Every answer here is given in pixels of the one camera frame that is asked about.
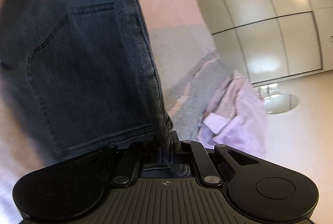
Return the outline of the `white glossy wardrobe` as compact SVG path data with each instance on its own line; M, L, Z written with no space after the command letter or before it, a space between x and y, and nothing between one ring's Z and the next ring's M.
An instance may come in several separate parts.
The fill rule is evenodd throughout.
M332 70L332 0L197 0L222 59L252 84Z

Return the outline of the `folded lilac pink bedding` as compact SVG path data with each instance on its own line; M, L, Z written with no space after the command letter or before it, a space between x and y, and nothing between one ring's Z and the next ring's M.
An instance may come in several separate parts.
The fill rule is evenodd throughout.
M200 119L198 140L206 148L225 144L263 157L266 129L263 101L248 79L235 71L208 103Z

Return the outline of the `grey herringbone blanket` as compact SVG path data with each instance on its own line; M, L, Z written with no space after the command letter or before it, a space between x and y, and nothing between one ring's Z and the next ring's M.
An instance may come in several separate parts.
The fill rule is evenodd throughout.
M208 103L232 69L203 24L163 26L148 33L173 128L180 139L195 140Z

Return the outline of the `dark grey jeans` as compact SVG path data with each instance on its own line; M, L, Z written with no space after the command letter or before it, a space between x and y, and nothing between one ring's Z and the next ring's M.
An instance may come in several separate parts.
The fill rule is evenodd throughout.
M4 0L1 76L44 163L150 141L147 175L190 174L170 159L173 124L138 0Z

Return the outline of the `pink textured bedspread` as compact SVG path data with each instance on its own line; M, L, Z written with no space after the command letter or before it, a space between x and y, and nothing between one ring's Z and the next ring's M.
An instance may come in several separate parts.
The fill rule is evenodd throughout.
M205 22L196 0L138 0L147 32L163 26L195 25ZM32 139L19 124L5 100L4 80L1 76L1 223L19 223L12 199L17 180L46 165L37 153Z

